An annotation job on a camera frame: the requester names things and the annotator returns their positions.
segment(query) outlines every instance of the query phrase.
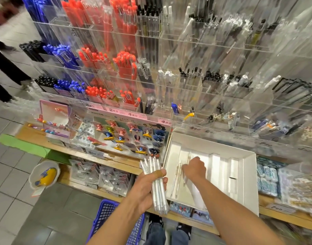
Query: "hand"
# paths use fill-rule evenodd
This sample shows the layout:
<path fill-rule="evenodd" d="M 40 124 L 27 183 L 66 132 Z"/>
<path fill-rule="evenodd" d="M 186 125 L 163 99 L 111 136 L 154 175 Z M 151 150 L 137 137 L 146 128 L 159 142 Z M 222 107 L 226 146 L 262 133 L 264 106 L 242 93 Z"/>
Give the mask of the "hand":
<path fill-rule="evenodd" d="M 166 175 L 166 170 L 162 169 L 162 177 Z M 137 204 L 137 211 L 139 216 L 146 210 L 153 206 L 153 197 L 151 194 L 152 183 L 158 179 L 157 172 L 145 175 L 144 173 L 139 174 L 136 182 L 128 194 L 128 198 Z M 163 178 L 164 189 L 166 190 L 168 178 Z"/>
<path fill-rule="evenodd" d="M 195 184 L 198 179 L 206 179 L 205 163 L 198 156 L 192 158 L 189 164 L 182 165 L 183 174 Z"/>

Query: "person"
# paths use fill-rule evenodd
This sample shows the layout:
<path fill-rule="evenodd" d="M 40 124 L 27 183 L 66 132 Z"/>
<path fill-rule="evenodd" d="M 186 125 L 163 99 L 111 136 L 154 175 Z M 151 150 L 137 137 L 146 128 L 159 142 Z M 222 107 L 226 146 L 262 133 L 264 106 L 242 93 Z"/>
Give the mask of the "person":
<path fill-rule="evenodd" d="M 12 46 L 5 45 L 0 41 L 0 50 L 1 51 L 14 51 L 16 50 Z M 31 80 L 31 77 L 20 70 L 15 64 L 13 64 L 9 59 L 7 59 L 0 52 L 0 70 L 3 71 L 13 82 L 18 85 L 22 85 L 24 81 Z M 12 99 L 12 96 L 0 85 L 0 100 L 3 102 L 8 102 Z"/>
<path fill-rule="evenodd" d="M 125 244 L 136 221 L 152 205 L 152 182 L 166 175 L 153 172 L 139 175 L 127 197 L 115 209 L 87 245 Z M 199 157 L 182 166 L 184 175 L 198 188 L 221 238 L 226 244 L 283 245 L 284 242 L 259 218 L 234 201 L 206 179 L 205 164 Z M 167 178 L 163 179 L 166 187 Z M 188 245 L 189 235 L 182 227 L 172 232 L 172 245 Z M 152 222 L 147 231 L 146 245 L 164 245 L 161 223 Z"/>

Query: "white box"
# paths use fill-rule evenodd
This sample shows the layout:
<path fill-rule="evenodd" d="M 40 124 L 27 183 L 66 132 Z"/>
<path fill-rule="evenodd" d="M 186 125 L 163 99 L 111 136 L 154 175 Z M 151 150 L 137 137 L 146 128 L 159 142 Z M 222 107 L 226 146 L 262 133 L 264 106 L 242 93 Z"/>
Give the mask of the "white box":
<path fill-rule="evenodd" d="M 179 177 L 182 178 L 182 175 L 177 176 L 173 195 L 171 196 L 177 162 L 181 160 L 183 164 L 187 163 L 189 152 L 191 153 L 191 159 L 199 156 L 200 160 L 205 163 L 206 178 L 212 184 L 253 213 L 259 215 L 256 154 L 178 132 L 172 133 L 165 155 L 164 168 L 167 170 L 166 176 L 168 177 L 166 190 L 168 200 L 206 210 L 202 200 L 202 203 L 200 203 L 198 190 L 191 185 L 188 187 L 183 186 L 183 179 L 179 182 L 178 179 Z M 180 187 L 178 197 L 175 198 L 178 182 Z"/>

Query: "wooden shelf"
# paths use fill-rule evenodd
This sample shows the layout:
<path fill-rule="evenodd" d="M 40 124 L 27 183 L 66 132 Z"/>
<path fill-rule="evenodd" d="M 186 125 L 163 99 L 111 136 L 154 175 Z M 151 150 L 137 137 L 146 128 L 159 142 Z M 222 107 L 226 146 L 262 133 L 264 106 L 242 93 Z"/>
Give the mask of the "wooden shelf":
<path fill-rule="evenodd" d="M 69 180 L 70 173 L 69 173 L 68 166 L 64 165 L 64 164 L 60 164 L 60 168 L 61 168 L 61 173 L 60 173 L 60 176 L 59 176 L 57 181 L 64 184 L 64 185 L 68 185 L 70 187 L 79 189 L 81 191 L 85 191 L 85 192 L 88 192 L 90 194 L 101 196 L 103 198 L 110 199 L 110 200 L 117 201 L 117 202 L 121 202 L 124 199 L 124 197 L 116 197 L 113 194 L 106 192 L 102 188 L 98 188 L 98 190 L 95 190 L 95 189 L 89 188 L 87 186 L 72 182 Z M 157 214 L 153 208 L 149 209 L 148 212 Z M 162 217 L 174 220 L 176 222 L 185 223 L 185 224 L 190 225 L 192 227 L 196 227 L 196 228 L 199 228 L 201 230 L 205 230 L 205 231 L 214 233 L 216 235 L 219 235 L 219 233 L 215 227 L 193 221 L 193 220 L 186 218 L 182 215 L 179 215 L 173 211 L 170 211 L 167 215 L 163 215 Z"/>
<path fill-rule="evenodd" d="M 44 132 L 35 130 L 33 128 L 29 128 L 26 125 L 23 125 L 23 127 L 21 128 L 21 130 L 15 137 L 20 140 L 29 142 L 29 143 L 40 145 L 45 148 L 53 149 L 59 152 L 69 154 L 69 155 L 81 157 L 81 158 L 84 158 L 84 159 L 87 159 L 87 160 L 90 160 L 99 164 L 103 164 L 109 167 L 116 168 L 116 169 L 121 169 L 126 172 L 133 173 L 135 175 L 139 175 L 142 172 L 142 170 L 139 168 L 138 159 L 133 159 L 133 158 L 125 157 L 125 156 L 119 156 L 118 154 L 111 153 L 111 152 L 108 152 L 108 154 L 113 158 L 113 160 L 100 159 L 94 156 L 90 156 L 87 153 L 78 152 L 72 149 L 68 149 L 59 145 L 52 144 L 48 142 L 48 140 L 45 137 Z M 76 189 L 80 189 L 82 191 L 85 191 L 91 194 L 95 194 L 95 195 L 98 195 L 107 199 L 117 201 L 117 202 L 121 202 L 121 200 L 123 199 L 123 197 L 115 197 L 114 195 L 106 192 L 103 189 L 94 190 L 87 186 L 69 181 L 69 173 L 68 173 L 67 166 L 61 165 L 61 167 L 62 167 L 62 173 L 59 177 L 60 183 L 71 186 Z M 297 211 L 294 214 L 288 215 L 288 214 L 284 214 L 284 213 L 266 208 L 266 206 L 269 203 L 273 203 L 273 202 L 274 202 L 273 197 L 259 194 L 259 213 L 312 230 L 312 217 L 309 214 L 303 213 L 301 211 Z M 219 234 L 218 231 L 214 227 L 211 227 L 210 225 L 192 221 L 174 212 L 170 212 L 165 217 L 175 220 L 177 222 L 182 222 L 190 226 L 197 227 L 205 231 L 215 233 L 217 235 Z"/>
<path fill-rule="evenodd" d="M 312 230 L 312 217 L 308 213 L 296 211 L 290 215 L 284 214 L 266 208 L 270 203 L 274 203 L 274 197 L 259 194 L 259 213 Z"/>
<path fill-rule="evenodd" d="M 99 164 L 103 164 L 112 168 L 120 169 L 120 170 L 133 173 L 136 175 L 139 175 L 142 172 L 142 170 L 139 168 L 140 161 L 138 159 L 118 156 L 117 154 L 112 153 L 112 152 L 107 152 L 108 155 L 112 158 L 112 160 L 100 159 L 98 157 L 88 155 L 87 153 L 75 151 L 75 150 L 68 149 L 68 148 L 65 148 L 56 144 L 52 144 L 48 142 L 45 136 L 45 132 L 30 128 L 26 124 L 22 126 L 22 128 L 20 129 L 20 131 L 15 137 L 17 139 L 20 139 L 29 143 L 33 143 L 39 146 L 43 146 L 45 148 L 63 152 L 65 154 L 69 154 L 72 156 L 81 157 L 86 160 L 90 160 Z"/>

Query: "shopping basket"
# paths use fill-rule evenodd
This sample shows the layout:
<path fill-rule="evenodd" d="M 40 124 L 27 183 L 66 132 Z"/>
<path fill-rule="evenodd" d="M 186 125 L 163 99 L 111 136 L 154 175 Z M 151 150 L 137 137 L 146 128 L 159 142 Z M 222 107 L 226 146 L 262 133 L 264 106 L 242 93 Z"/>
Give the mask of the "shopping basket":
<path fill-rule="evenodd" d="M 111 201 L 108 199 L 103 199 L 101 201 L 97 216 L 93 222 L 93 227 L 89 233 L 87 242 L 91 239 L 91 237 L 97 232 L 97 230 L 104 224 L 104 222 L 108 219 L 108 217 L 113 213 L 115 208 L 119 205 L 118 202 Z M 142 214 L 139 220 L 136 222 L 129 239 L 127 241 L 127 245 L 138 245 L 141 237 L 142 227 L 145 221 L 145 214 Z"/>

